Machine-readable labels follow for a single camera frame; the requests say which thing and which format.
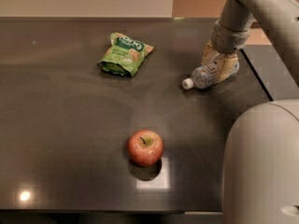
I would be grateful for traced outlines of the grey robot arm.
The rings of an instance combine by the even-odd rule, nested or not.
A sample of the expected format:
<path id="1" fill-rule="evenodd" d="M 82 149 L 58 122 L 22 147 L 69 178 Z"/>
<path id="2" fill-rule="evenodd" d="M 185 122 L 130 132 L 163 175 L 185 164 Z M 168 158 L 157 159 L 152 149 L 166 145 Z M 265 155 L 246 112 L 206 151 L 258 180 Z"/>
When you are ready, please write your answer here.
<path id="1" fill-rule="evenodd" d="M 298 10 L 295 0 L 227 0 L 203 62 L 241 49 L 257 21 L 297 79 Z M 236 120 L 224 152 L 222 224 L 299 224 L 298 112 L 296 99 L 280 100 L 256 105 Z"/>

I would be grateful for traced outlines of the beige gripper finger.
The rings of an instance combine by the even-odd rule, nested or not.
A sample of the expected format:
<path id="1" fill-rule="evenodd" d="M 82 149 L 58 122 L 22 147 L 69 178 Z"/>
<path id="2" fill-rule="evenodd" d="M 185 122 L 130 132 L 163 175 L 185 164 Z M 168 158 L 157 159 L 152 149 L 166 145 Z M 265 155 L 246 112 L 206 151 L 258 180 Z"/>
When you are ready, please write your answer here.
<path id="1" fill-rule="evenodd" d="M 218 81 L 234 76 L 239 70 L 239 61 L 236 53 L 224 54 L 218 59 Z"/>
<path id="2" fill-rule="evenodd" d="M 204 49 L 201 65 L 207 66 L 207 65 L 210 65 L 210 64 L 216 62 L 218 60 L 218 58 L 220 57 L 220 55 L 221 54 L 218 51 L 216 51 L 214 49 L 214 47 L 212 46 L 212 42 L 208 41 L 206 43 L 206 46 Z"/>

